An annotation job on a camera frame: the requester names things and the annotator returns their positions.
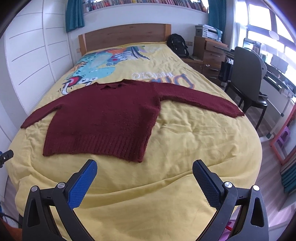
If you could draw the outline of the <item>wooden drawer cabinet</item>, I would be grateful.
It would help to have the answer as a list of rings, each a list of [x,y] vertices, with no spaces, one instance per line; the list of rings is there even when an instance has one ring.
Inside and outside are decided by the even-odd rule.
[[[193,55],[190,58],[182,58],[182,60],[218,85],[221,83],[218,75],[221,64],[226,58],[225,50],[228,50],[228,46],[222,42],[205,37],[195,37]]]

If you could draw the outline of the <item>wooden headboard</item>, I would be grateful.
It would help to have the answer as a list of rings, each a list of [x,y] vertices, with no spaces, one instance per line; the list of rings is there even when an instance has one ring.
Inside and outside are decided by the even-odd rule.
[[[103,28],[78,36],[80,53],[131,43],[165,42],[171,35],[170,24],[128,24]]]

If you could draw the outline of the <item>yellow cartoon print bedspread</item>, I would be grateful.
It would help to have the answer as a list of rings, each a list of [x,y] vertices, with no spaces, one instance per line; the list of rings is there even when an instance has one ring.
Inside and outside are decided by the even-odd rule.
[[[195,240],[215,209],[193,162],[250,188],[262,161],[245,114],[164,43],[84,55],[22,121],[11,149],[20,215],[33,186],[52,188],[97,163],[74,210],[95,240]]]

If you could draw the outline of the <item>black backpack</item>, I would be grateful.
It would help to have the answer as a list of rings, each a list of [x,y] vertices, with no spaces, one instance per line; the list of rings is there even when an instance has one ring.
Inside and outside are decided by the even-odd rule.
[[[184,38],[178,34],[171,34],[168,37],[166,45],[180,58],[188,58],[188,46]]]

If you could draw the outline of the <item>right teal curtain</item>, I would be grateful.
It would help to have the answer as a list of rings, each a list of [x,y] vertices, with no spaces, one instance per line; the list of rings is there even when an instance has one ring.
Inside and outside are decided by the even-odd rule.
[[[221,40],[225,42],[226,27],[226,0],[208,0],[209,16],[208,25],[222,31]]]

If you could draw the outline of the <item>white printer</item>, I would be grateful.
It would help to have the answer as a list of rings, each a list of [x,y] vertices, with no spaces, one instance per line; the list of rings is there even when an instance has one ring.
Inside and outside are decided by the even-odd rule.
[[[217,28],[209,25],[196,25],[195,29],[197,37],[209,38],[218,42],[222,40],[223,32]]]

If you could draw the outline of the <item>white desk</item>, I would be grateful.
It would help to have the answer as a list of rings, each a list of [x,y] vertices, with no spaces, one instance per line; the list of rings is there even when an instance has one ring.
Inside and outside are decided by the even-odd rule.
[[[268,107],[264,120],[269,124],[271,130],[260,137],[261,142],[266,142],[275,137],[289,114],[292,113],[295,87],[284,75],[289,63],[283,53],[269,45],[248,38],[244,38],[243,47],[254,51],[259,50],[259,56],[267,66],[267,72],[260,87],[260,91],[268,96]]]

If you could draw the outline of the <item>dark red knit sweater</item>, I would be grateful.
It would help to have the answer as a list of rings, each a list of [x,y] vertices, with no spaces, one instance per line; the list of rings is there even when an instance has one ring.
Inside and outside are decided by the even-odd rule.
[[[141,162],[163,100],[232,118],[242,116],[236,105],[222,97],[172,83],[124,79],[74,90],[35,110],[22,128],[53,113],[44,156],[96,154]]]

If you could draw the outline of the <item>white wardrobe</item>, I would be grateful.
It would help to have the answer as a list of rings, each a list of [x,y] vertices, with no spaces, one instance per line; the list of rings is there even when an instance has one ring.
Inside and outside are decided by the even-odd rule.
[[[1,141],[9,144],[41,98],[73,63],[67,1],[30,1],[1,36]]]

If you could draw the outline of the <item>black office chair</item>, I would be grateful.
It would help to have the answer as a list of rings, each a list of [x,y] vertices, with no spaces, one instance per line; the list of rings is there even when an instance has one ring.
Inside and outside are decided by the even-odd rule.
[[[240,97],[239,104],[243,104],[243,113],[250,107],[262,110],[256,129],[259,128],[268,107],[268,96],[260,92],[266,73],[267,66],[257,53],[242,47],[235,48],[232,74],[225,92],[230,89]]]

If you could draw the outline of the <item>left teal curtain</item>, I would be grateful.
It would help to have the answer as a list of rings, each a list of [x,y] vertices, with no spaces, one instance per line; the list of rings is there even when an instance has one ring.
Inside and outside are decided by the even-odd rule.
[[[85,26],[83,15],[83,3],[81,0],[68,0],[65,13],[66,32]]]

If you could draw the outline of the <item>teal curtain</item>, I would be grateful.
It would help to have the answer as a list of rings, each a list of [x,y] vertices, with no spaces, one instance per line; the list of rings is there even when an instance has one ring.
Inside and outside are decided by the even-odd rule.
[[[68,0],[65,13],[66,32],[85,26],[83,15],[83,3],[81,0]]]
[[[222,31],[221,40],[225,42],[226,27],[226,0],[208,0],[209,16],[208,25]]]

